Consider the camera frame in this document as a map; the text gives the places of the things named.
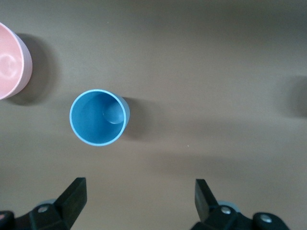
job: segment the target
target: metal screw head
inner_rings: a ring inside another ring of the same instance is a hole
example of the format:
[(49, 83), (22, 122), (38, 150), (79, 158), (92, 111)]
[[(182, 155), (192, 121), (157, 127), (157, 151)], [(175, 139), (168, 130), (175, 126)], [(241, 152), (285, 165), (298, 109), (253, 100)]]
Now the metal screw head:
[(272, 223), (272, 219), (268, 215), (262, 214), (260, 215), (260, 219), (266, 223)]
[(221, 211), (222, 211), (224, 214), (227, 214), (227, 215), (229, 215), (229, 214), (231, 213), (231, 210), (230, 210), (228, 207), (225, 207), (225, 206), (223, 206), (223, 207), (221, 208)]
[(46, 212), (48, 210), (48, 206), (42, 206), (38, 209), (39, 213)]

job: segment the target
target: brown table surface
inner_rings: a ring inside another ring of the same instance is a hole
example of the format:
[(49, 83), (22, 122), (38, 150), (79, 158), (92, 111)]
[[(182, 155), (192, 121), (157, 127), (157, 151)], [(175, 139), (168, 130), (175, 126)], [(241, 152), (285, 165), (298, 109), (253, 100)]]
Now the brown table surface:
[[(249, 218), (307, 229), (306, 5), (1, 0), (34, 71), (0, 101), (0, 210), (22, 215), (86, 177), (73, 230), (189, 230), (203, 178)], [(95, 88), (131, 109), (100, 148), (69, 123), (73, 100)]]

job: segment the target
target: blue cup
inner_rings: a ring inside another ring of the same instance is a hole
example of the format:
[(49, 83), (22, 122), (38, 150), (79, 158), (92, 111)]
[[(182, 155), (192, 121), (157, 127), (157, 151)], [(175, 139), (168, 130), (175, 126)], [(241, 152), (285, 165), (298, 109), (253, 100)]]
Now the blue cup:
[(124, 132), (130, 117), (127, 102), (106, 90), (89, 90), (71, 106), (70, 122), (76, 136), (86, 144), (105, 146)]

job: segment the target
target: pink bowl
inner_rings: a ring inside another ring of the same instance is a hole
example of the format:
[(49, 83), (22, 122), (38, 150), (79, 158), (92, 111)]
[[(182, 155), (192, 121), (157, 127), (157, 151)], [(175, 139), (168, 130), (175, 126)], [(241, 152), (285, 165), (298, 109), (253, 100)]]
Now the pink bowl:
[(32, 59), (24, 42), (0, 23), (0, 100), (20, 92), (32, 74)]

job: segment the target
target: pink bowl rim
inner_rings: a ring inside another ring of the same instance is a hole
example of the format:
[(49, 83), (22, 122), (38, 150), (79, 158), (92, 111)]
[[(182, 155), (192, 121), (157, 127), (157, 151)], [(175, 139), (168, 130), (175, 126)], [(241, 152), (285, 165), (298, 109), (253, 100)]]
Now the pink bowl rim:
[(12, 92), (15, 91), (15, 89), (18, 87), (18, 85), (20, 84), (21, 82), (21, 79), (23, 78), (23, 75), (24, 75), (24, 51), (23, 51), (23, 48), (21, 47), (20, 45), (20, 42), (18, 41), (18, 38), (17, 38), (17, 35), (12, 31), (10, 30), (6, 25), (4, 25), (3, 23), (0, 22), (0, 26), (2, 26), (7, 32), (9, 32), (9, 34), (14, 38), (15, 42), (17, 43), (17, 46), (21, 52), (21, 59), (22, 59), (22, 71), (21, 71), (21, 75), (18, 76), (18, 82), (16, 83), (16, 85), (14, 86), (14, 88), (12, 88), (11, 91), (9, 91), (7, 94), (5, 94), (3, 97), (0, 97), (0, 100), (1, 99), (5, 99), (7, 97), (9, 97)]

